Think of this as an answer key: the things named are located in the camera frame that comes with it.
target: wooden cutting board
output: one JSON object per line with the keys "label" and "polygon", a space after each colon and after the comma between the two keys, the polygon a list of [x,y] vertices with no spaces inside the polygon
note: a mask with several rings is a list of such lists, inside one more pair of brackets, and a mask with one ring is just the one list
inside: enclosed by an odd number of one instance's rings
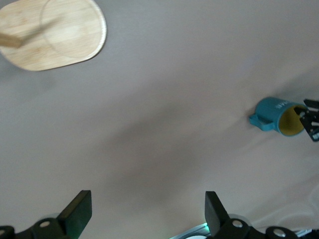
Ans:
{"label": "wooden cutting board", "polygon": [[0,46],[8,61],[41,71],[94,57],[106,23],[93,0],[19,0],[0,9],[0,33],[22,40],[19,48]]}

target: wooden handle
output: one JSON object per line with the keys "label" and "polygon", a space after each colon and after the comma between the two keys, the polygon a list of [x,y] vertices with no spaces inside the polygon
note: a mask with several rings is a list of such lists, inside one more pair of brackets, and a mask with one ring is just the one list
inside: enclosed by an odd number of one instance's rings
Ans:
{"label": "wooden handle", "polygon": [[22,40],[16,36],[0,33],[0,46],[19,48]]}

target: blue mug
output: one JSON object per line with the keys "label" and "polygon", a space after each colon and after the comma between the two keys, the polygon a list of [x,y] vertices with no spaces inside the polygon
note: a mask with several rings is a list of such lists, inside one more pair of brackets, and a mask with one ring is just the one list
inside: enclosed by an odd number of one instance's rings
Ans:
{"label": "blue mug", "polygon": [[307,109],[299,103],[267,97],[257,104],[255,113],[249,117],[249,122],[262,131],[274,129],[284,136],[294,136],[304,130],[300,116],[294,111],[295,107]]}

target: screw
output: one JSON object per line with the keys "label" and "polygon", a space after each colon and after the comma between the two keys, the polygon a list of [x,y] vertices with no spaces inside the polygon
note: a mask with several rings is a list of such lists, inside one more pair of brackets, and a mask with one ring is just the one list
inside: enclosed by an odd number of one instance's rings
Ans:
{"label": "screw", "polygon": [[45,221],[45,222],[40,224],[40,227],[44,228],[44,227],[47,227],[48,225],[50,225],[50,222],[49,221]]}
{"label": "screw", "polygon": [[244,225],[238,220],[233,220],[233,226],[237,228],[242,228]]}
{"label": "screw", "polygon": [[284,238],[284,237],[286,237],[286,234],[284,233],[284,231],[283,230],[280,230],[280,229],[274,229],[274,234],[276,235],[276,236],[279,236],[279,237],[281,237],[281,238]]}

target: white table surface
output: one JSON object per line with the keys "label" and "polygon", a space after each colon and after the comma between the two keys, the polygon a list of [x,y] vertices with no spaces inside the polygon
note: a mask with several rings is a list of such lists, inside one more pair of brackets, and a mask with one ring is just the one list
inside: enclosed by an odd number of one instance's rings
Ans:
{"label": "white table surface", "polygon": [[82,239],[170,238],[205,222],[205,191],[260,230],[319,228],[319,144],[248,122],[266,96],[319,99],[319,1],[96,2],[95,58],[29,72],[0,56],[0,225],[89,189]]}

